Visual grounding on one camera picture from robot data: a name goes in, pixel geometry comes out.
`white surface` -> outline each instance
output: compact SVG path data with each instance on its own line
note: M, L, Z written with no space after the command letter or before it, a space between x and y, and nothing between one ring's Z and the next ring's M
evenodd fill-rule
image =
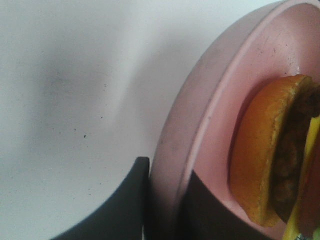
M153 158L209 45L273 2L1 0L0 239L49 239L97 209Z

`pink plate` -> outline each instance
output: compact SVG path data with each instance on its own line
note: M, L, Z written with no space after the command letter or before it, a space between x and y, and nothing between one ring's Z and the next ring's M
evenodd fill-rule
M171 232L191 172L231 212L280 239L285 224L259 227L228 186L229 154L238 119L252 96L277 77L320 81L320 3L289 0L260 8L228 28L183 85L163 128L151 170L154 213Z

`yellow cheese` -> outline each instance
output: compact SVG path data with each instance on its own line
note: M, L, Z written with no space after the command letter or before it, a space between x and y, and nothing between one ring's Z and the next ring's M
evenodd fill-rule
M307 139L305 142L304 160L303 160L303 165L301 169L300 179L305 179L305 176L307 174L307 169L309 168L309 164L311 162L310 160L313 157L313 153L314 153L313 149L315 146L319 129L320 129L320 116L311 119ZM303 188L304 188L304 182L300 181L298 197L293 207L289 221L286 225L286 229L285 229L282 240L295 240L296 237L298 237L298 235L300 234L299 228L298 228L298 219L299 219L298 214L299 214L299 206L302 199Z

